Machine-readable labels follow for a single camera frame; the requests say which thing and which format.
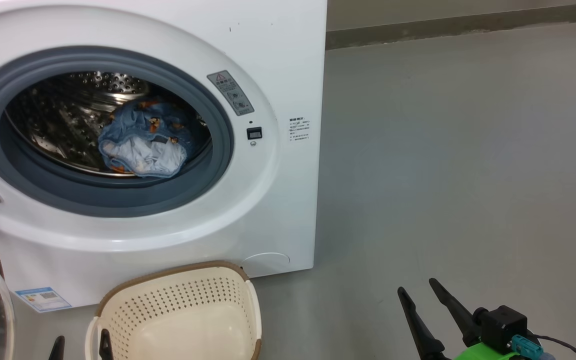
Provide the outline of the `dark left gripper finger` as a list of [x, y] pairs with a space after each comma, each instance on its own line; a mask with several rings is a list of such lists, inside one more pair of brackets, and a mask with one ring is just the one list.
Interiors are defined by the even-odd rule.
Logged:
[[103, 328], [100, 333], [99, 357], [101, 360], [114, 360], [111, 335], [109, 330]]
[[64, 337], [64, 335], [56, 337], [48, 356], [48, 360], [64, 360], [65, 348], [66, 337]]

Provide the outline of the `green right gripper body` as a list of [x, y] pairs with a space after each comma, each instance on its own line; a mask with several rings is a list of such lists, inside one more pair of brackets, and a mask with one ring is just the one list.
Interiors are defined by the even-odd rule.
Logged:
[[462, 353], [453, 358], [453, 360], [512, 360], [512, 358], [517, 357], [518, 355], [518, 353], [512, 351], [506, 354], [498, 353], [493, 348], [480, 342], [468, 347], [466, 350], [462, 351]]

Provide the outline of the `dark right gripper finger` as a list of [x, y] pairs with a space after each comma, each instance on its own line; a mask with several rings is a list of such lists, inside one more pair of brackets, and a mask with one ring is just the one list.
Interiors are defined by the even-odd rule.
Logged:
[[404, 316], [406, 317], [410, 333], [413, 337], [414, 346], [417, 350], [419, 359], [446, 360], [446, 356], [443, 354], [445, 346], [432, 335], [428, 327], [425, 325], [425, 322], [423, 322], [416, 310], [416, 304], [410, 298], [406, 289], [402, 286], [398, 287], [397, 295]]
[[430, 287], [439, 302], [448, 309], [459, 330], [462, 342], [466, 347], [475, 346], [481, 342], [482, 328], [473, 320], [468, 311], [436, 278], [430, 278]]

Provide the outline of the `blue orange-print garment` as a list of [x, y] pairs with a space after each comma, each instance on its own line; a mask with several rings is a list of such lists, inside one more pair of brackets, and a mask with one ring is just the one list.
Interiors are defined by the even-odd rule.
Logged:
[[[188, 158], [183, 167], [210, 141], [210, 132], [201, 123], [197, 112], [192, 107], [180, 102], [168, 101], [160, 96], [137, 98], [117, 107], [110, 114], [109, 123], [103, 127], [98, 136], [98, 150], [102, 141], [119, 142], [129, 136], [162, 142], [164, 142], [163, 138], [172, 138], [174, 142], [184, 146], [188, 152]], [[110, 168], [106, 165], [100, 150], [99, 153], [105, 166], [110, 170], [115, 173], [132, 174]]]

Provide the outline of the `grey rubber door gasket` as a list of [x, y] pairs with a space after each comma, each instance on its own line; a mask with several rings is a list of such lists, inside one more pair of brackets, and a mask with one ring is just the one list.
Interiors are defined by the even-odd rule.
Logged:
[[[36, 82], [66, 73], [101, 71], [146, 80], [183, 98], [201, 115], [211, 149], [170, 178], [107, 178], [52, 162], [7, 121], [9, 102]], [[234, 153], [231, 117], [218, 99], [187, 71], [139, 52], [94, 46], [50, 48], [0, 66], [0, 180], [20, 196], [53, 210], [96, 218], [135, 218], [181, 208], [208, 193], [225, 175]]]

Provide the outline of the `stainless steel washing machine drum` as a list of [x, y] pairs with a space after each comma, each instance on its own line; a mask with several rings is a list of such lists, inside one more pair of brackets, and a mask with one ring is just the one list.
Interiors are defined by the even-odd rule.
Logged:
[[[19, 137], [60, 166], [103, 178], [162, 179], [114, 172], [105, 166], [98, 150], [98, 136], [110, 122], [110, 114], [129, 101], [146, 97], [161, 97], [192, 107], [168, 89], [132, 75], [74, 71], [26, 87], [7, 103], [4, 115]], [[176, 175], [212, 147], [210, 130], [194, 111], [209, 131], [210, 140]]]

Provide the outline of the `white front-load washing machine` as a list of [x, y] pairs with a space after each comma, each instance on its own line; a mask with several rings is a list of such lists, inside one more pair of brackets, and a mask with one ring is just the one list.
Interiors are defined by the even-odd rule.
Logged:
[[[240, 266], [261, 253], [287, 255], [288, 272], [313, 268], [326, 16], [327, 0], [0, 0], [0, 66], [62, 47], [145, 54], [205, 85], [235, 139], [210, 191], [148, 216], [96, 218], [19, 195], [9, 203], [0, 180], [0, 261], [10, 296], [51, 287], [73, 308], [96, 305], [140, 276], [210, 261]], [[208, 80], [223, 70], [254, 112], [237, 116]], [[295, 117], [311, 121], [309, 139], [288, 141]], [[257, 126], [263, 138], [247, 139]]]

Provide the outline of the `blue energy label sticker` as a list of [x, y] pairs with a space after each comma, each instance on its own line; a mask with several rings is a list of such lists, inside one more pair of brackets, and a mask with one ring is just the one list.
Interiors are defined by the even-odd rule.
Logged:
[[57, 312], [73, 307], [52, 287], [14, 291], [14, 294], [38, 313]]

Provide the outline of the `cream perforated laundry basket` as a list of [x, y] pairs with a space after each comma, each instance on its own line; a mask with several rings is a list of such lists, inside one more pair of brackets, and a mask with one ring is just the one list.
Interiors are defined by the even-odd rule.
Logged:
[[224, 260], [139, 276], [110, 290], [87, 326], [86, 360], [101, 360], [101, 331], [114, 360], [259, 360], [262, 316], [242, 268]]

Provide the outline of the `round white filter cover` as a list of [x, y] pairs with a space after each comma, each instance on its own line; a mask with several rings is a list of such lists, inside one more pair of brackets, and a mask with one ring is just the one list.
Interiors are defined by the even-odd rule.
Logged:
[[259, 278], [289, 272], [290, 262], [283, 253], [265, 252], [243, 259], [239, 266], [249, 278]]

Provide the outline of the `small printed text sticker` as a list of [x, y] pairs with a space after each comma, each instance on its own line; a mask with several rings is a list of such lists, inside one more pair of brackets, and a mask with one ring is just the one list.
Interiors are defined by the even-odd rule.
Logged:
[[311, 121], [306, 117], [294, 117], [288, 121], [288, 141], [302, 142], [310, 139]]

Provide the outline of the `grey warning sticker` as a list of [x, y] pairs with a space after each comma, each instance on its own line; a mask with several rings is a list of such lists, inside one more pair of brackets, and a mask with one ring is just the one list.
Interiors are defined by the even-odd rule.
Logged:
[[228, 70], [217, 71], [206, 77], [224, 96], [236, 116], [244, 116], [255, 111], [246, 93]]

